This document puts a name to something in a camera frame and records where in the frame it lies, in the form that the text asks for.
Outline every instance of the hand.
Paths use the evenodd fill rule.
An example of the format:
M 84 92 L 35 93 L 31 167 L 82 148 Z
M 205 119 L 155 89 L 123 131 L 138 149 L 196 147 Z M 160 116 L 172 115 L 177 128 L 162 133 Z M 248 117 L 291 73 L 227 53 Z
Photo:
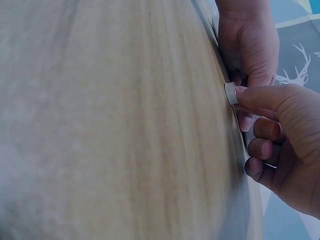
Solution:
M 248 14 L 243 11 L 220 11 L 218 43 L 230 79 L 249 88 L 273 85 L 279 37 L 271 11 L 264 10 L 257 15 L 252 14 L 252 10 Z M 254 115 L 240 111 L 238 120 L 240 129 L 247 132 Z
M 246 173 L 320 219 L 320 94 L 295 84 L 237 86 L 236 94 L 240 109 L 265 116 L 254 124 Z

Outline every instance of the silver magnet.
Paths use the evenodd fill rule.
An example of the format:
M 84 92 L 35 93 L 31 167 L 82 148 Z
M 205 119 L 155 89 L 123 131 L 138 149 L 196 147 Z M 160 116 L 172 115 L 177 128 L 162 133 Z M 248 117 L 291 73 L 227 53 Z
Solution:
M 225 83 L 224 90 L 225 90 L 226 98 L 228 99 L 228 102 L 231 106 L 235 104 L 239 104 L 237 95 L 236 95 L 236 84 L 234 82 Z

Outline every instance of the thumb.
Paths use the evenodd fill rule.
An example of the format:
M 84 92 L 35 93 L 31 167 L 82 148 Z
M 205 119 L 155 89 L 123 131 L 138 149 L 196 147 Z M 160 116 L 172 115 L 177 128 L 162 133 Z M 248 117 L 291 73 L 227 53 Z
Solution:
M 287 85 L 265 85 L 254 87 L 237 86 L 236 97 L 239 103 L 249 110 L 267 109 L 274 112 L 290 99 L 292 96 L 301 93 L 304 87 L 296 84 Z

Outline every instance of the wooden panel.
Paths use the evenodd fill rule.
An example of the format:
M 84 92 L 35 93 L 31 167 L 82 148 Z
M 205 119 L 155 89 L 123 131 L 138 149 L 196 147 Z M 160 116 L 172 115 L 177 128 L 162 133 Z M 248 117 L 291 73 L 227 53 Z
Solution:
M 262 239 L 188 0 L 0 1 L 1 239 Z

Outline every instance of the deer print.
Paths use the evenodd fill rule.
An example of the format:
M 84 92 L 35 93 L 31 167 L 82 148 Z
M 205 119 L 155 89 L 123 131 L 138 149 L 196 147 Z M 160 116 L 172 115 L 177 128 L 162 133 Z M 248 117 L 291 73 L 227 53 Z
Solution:
M 283 70 L 284 74 L 285 74 L 285 77 L 284 76 L 280 76 L 280 75 L 277 75 L 275 77 L 275 79 L 277 81 L 279 81 L 279 84 L 280 85 L 284 85 L 284 84 L 297 84 L 297 85 L 300 85 L 300 86 L 304 86 L 307 82 L 308 82 L 308 79 L 309 79 L 309 76 L 308 76 L 308 67 L 311 63 L 311 57 L 310 55 L 307 55 L 306 54 L 306 51 L 304 49 L 304 47 L 299 43 L 299 46 L 296 46 L 293 44 L 293 46 L 299 50 L 299 52 L 301 52 L 303 54 L 303 57 L 304 57 L 304 60 L 305 60 L 305 64 L 304 64 L 304 67 L 302 68 L 302 70 L 300 72 L 298 72 L 298 69 L 297 69 L 297 66 L 294 66 L 294 69 L 295 69 L 295 72 L 296 72 L 296 78 L 295 79 L 290 79 L 286 70 Z

